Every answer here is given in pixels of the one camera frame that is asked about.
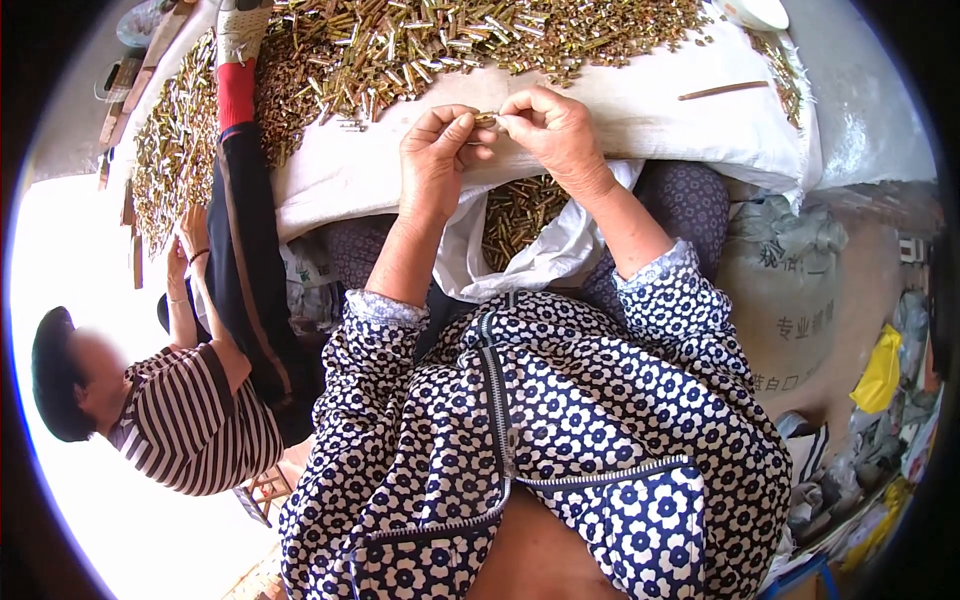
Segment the floral jacket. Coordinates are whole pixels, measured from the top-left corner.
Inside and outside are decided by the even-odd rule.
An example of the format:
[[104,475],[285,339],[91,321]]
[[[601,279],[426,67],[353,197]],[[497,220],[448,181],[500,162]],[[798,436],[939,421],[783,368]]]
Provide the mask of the floral jacket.
[[426,311],[350,292],[281,515],[290,597],[462,598],[522,485],[631,597],[752,598],[791,466],[752,398],[730,301],[683,241],[614,279],[629,331],[514,292],[416,366]]

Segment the sleeve cuff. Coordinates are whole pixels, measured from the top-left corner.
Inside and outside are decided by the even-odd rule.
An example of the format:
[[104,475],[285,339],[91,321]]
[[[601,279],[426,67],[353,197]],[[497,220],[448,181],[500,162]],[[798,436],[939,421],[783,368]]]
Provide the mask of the sleeve cuff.
[[637,271],[636,275],[630,277],[630,279],[624,280],[614,269],[613,285],[619,292],[636,292],[662,278],[664,274],[687,266],[692,266],[694,269],[699,267],[697,253],[689,242],[677,240],[673,248],[655,258],[653,262]]
[[224,371],[224,365],[217,356],[217,350],[210,344],[200,344],[197,347],[198,358],[204,361],[206,368],[210,371],[210,378],[213,379],[214,389],[217,391],[217,399],[224,409],[224,417],[233,416],[233,394],[230,393],[230,384],[227,380],[227,372]]
[[354,317],[368,323],[416,327],[430,317],[427,308],[417,308],[366,290],[348,291],[347,304]]

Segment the white sneaker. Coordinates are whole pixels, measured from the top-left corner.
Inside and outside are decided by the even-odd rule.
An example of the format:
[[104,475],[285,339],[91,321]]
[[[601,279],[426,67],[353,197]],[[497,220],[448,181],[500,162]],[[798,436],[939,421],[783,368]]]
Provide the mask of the white sneaker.
[[223,0],[217,13],[217,66],[260,54],[274,0]]

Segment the copper rod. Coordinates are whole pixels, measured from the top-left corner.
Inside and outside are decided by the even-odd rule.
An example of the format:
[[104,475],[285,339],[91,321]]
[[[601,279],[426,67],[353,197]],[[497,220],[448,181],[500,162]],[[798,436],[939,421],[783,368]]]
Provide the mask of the copper rod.
[[704,96],[713,96],[715,94],[725,94],[729,91],[736,91],[738,89],[750,89],[751,87],[766,87],[768,83],[766,82],[746,82],[745,84],[732,84],[732,85],[721,85],[720,87],[711,87],[710,89],[704,89],[701,91],[695,91],[692,94],[684,94],[677,98],[677,100],[693,100],[694,98],[703,98]]

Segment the red sock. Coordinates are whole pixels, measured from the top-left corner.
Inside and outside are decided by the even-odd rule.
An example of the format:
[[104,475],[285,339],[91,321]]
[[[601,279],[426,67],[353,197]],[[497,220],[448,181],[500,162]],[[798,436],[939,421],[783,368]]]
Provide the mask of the red sock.
[[253,66],[225,62],[217,67],[217,104],[220,109],[220,133],[237,123],[253,120]]

